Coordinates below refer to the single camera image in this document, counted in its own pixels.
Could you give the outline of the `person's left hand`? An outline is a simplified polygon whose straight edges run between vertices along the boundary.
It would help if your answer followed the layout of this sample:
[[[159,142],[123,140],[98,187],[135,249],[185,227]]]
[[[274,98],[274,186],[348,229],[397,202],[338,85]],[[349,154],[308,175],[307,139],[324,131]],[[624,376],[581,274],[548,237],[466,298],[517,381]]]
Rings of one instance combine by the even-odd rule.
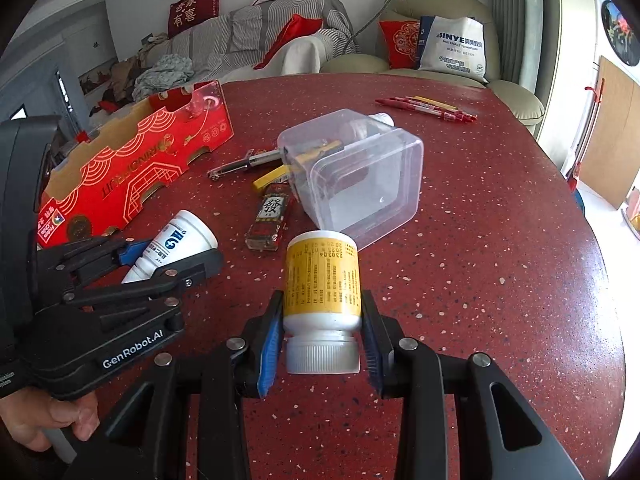
[[[98,397],[93,391],[67,402],[42,390],[23,388],[1,400],[1,419],[14,441],[43,452],[51,446],[43,428],[72,427],[78,440],[87,441],[100,424]]]

